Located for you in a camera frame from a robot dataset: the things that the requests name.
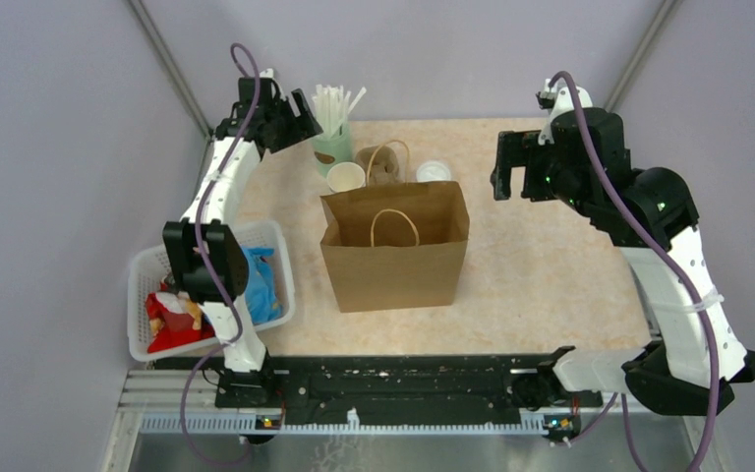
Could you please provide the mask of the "brown paper bag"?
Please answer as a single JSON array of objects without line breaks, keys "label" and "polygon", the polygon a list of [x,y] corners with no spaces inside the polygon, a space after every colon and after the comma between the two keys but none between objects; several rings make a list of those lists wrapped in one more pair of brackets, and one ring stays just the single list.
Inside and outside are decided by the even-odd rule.
[{"label": "brown paper bag", "polygon": [[469,243],[470,217],[458,182],[372,182],[322,197],[319,246],[343,313],[453,304]]}]

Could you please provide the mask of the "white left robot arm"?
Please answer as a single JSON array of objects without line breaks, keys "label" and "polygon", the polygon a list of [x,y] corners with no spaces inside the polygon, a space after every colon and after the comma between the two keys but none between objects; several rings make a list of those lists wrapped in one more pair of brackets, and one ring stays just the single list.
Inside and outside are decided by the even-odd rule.
[{"label": "white left robot arm", "polygon": [[270,77],[241,78],[238,99],[215,128],[211,163],[191,206],[162,230],[174,281],[206,315],[227,369],[244,374],[239,394],[253,406],[275,395],[261,370],[267,354],[245,301],[250,263],[229,219],[265,153],[318,135],[321,127],[299,88],[285,93]]}]

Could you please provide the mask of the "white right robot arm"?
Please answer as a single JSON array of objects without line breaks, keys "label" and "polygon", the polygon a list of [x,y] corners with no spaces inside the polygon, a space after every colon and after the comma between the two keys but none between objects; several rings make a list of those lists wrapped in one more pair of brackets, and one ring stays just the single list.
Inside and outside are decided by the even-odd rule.
[{"label": "white right robot arm", "polygon": [[573,112],[544,130],[498,135],[494,197],[510,197],[512,171],[522,168],[524,199],[561,201],[606,233],[640,286],[655,337],[620,350],[559,348],[537,378],[538,394],[562,405],[577,391],[597,390],[630,395],[665,416],[720,412],[733,402],[735,384],[755,381],[755,351],[744,347],[726,319],[705,264],[690,190],[672,170],[632,165],[617,114],[592,107],[585,118],[603,171],[645,237],[607,196]]}]

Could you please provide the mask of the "white paper straws bundle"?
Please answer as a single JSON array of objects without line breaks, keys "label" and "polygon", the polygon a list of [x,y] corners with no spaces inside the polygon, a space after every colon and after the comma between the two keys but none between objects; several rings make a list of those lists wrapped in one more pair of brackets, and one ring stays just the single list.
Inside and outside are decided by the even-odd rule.
[{"label": "white paper straws bundle", "polygon": [[315,117],[322,128],[320,137],[330,140],[341,134],[349,116],[367,93],[366,87],[352,91],[344,86],[317,84],[311,101]]}]

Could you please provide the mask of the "green straw holder cup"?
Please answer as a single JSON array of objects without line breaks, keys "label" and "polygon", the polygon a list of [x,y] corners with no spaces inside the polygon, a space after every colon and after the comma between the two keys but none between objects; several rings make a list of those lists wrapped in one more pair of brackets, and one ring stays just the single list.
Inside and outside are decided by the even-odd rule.
[{"label": "green straw holder cup", "polygon": [[333,135],[318,135],[311,138],[310,142],[318,173],[323,178],[335,165],[353,160],[351,131],[348,124],[343,124]]}]

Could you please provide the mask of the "stack of white paper cups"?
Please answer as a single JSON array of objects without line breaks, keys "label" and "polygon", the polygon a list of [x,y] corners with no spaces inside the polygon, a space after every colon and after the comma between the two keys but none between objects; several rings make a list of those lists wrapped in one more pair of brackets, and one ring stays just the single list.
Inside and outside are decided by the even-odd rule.
[{"label": "stack of white paper cups", "polygon": [[340,162],[328,170],[326,183],[332,193],[360,189],[366,185],[366,172],[355,162]]}]

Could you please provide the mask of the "brown pulp cup carrier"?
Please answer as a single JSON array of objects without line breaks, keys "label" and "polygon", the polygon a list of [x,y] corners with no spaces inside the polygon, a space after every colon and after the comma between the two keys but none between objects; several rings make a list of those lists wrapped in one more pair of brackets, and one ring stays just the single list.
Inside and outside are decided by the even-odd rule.
[{"label": "brown pulp cup carrier", "polygon": [[363,147],[356,152],[354,162],[368,173],[368,186],[391,185],[402,181],[397,154],[390,147]]}]

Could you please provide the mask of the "stack of white lids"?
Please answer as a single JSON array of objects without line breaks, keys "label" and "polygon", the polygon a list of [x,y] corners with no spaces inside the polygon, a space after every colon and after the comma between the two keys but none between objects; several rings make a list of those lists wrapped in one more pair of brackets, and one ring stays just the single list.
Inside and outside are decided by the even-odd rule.
[{"label": "stack of white lids", "polygon": [[439,160],[427,160],[420,164],[415,173],[416,181],[425,182],[442,182],[453,179],[449,166]]}]

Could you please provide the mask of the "blue snack bag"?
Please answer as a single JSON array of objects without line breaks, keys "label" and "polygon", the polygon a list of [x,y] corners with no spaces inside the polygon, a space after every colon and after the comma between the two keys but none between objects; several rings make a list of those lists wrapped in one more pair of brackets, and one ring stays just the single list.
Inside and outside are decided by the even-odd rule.
[{"label": "blue snack bag", "polygon": [[282,314],[272,267],[275,250],[269,247],[243,247],[242,251],[249,267],[245,298],[251,319],[255,325],[274,321]]}]

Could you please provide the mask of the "white plastic basket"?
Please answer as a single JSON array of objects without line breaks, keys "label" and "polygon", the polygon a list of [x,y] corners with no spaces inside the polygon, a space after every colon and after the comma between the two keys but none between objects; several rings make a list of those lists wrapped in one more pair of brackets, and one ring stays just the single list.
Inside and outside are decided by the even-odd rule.
[{"label": "white plastic basket", "polygon": [[[233,234],[241,246],[269,247],[273,255],[268,259],[276,284],[275,291],[281,305],[281,315],[267,323],[256,324],[258,332],[287,324],[296,314],[296,286],[291,269],[285,238],[280,225],[274,220],[259,220],[240,224]],[[159,282],[171,271],[163,245],[139,252],[132,259],[128,279],[127,333],[131,356],[139,362],[151,362],[162,358],[187,355],[193,351],[210,348],[218,339],[210,337],[150,353],[152,334],[145,309],[146,296],[159,289]]]}]

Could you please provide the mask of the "red snack bag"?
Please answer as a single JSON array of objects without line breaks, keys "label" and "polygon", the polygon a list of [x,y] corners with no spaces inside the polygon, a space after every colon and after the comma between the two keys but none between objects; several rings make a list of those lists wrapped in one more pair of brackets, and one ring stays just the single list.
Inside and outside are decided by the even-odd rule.
[{"label": "red snack bag", "polygon": [[146,296],[144,307],[151,334],[149,354],[214,338],[199,305],[167,282],[161,282],[157,291]]}]

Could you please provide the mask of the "aluminium frame rail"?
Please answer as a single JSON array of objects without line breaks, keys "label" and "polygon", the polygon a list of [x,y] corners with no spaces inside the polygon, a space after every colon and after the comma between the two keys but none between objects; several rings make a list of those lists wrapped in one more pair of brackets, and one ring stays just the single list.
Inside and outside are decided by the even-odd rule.
[{"label": "aluminium frame rail", "polygon": [[127,375],[106,471],[704,471],[729,468],[703,419],[663,417],[600,394],[597,407],[485,405],[465,400],[315,396],[293,409],[268,400],[216,405],[213,371]]}]

